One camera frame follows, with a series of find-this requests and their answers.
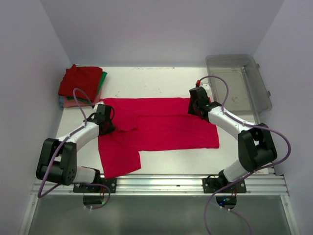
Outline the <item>crimson pink t shirt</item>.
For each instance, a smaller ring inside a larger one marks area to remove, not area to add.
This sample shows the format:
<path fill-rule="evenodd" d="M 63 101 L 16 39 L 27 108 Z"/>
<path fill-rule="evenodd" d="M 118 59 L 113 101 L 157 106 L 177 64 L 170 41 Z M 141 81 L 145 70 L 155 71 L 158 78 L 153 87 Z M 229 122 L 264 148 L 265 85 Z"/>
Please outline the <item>crimson pink t shirt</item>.
<path fill-rule="evenodd" d="M 188 114 L 188 98 L 105 98 L 103 102 L 115 111 L 115 130 L 98 137 L 106 178 L 141 169 L 141 151 L 220 147 L 217 127 Z"/>

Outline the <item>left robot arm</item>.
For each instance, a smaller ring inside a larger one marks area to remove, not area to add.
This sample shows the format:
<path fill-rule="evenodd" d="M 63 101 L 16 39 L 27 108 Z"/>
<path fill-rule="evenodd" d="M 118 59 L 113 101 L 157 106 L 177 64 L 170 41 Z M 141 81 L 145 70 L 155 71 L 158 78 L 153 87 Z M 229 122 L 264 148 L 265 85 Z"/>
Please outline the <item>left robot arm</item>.
<path fill-rule="evenodd" d="M 112 106 L 97 104 L 95 112 L 70 134 L 58 139 L 44 141 L 36 177 L 59 185 L 81 184 L 90 192 L 97 192 L 102 186 L 100 171 L 77 165 L 77 152 L 91 140 L 110 134 L 115 130 Z"/>

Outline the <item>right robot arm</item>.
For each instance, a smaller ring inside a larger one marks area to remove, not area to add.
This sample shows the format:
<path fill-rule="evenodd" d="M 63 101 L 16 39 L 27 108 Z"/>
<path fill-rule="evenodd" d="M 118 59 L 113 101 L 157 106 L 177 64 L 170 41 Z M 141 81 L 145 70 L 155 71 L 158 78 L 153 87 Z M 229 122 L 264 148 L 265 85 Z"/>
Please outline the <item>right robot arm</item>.
<path fill-rule="evenodd" d="M 217 178 L 208 178 L 210 185 L 217 185 L 223 192 L 235 187 L 235 181 L 277 159 L 277 152 L 270 131 L 263 123 L 254 125 L 227 116 L 218 102 L 210 102 L 203 87 L 189 90 L 188 113 L 214 124 L 238 141 L 238 159 L 220 171 Z"/>

